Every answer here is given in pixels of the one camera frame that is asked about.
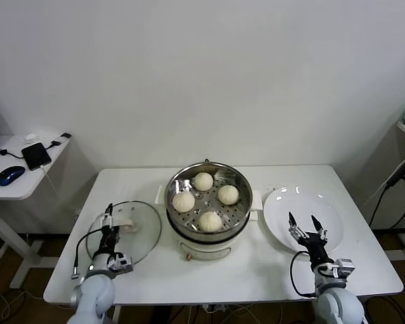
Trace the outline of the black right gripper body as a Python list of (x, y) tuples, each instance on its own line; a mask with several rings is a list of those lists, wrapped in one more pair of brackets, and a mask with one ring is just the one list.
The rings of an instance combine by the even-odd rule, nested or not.
[(310, 256), (311, 265), (321, 265), (323, 263), (334, 263), (334, 260), (329, 258), (325, 245), (326, 240), (322, 239), (317, 233), (307, 232), (307, 237), (298, 239), (298, 244), (305, 247)]

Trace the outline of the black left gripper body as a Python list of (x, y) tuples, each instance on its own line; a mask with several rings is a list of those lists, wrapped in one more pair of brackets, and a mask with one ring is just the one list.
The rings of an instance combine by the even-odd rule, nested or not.
[(115, 245), (118, 241), (113, 239), (113, 228), (105, 228), (101, 230), (102, 237), (99, 243), (99, 252), (100, 253), (114, 253), (115, 252)]

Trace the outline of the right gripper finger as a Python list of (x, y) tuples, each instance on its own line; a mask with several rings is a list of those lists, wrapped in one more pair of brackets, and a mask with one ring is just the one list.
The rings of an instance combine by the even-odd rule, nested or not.
[(306, 238), (306, 233), (304, 231), (302, 231), (297, 223), (296, 220), (293, 216), (293, 214), (291, 212), (288, 213), (288, 223), (289, 223), (289, 233), (291, 234), (291, 236), (295, 239), (295, 240), (299, 240), (302, 238)]
[(320, 239), (326, 241), (327, 230), (323, 228), (321, 222), (314, 215), (311, 215), (311, 219), (313, 221), (315, 229), (317, 230), (317, 233), (319, 234)]

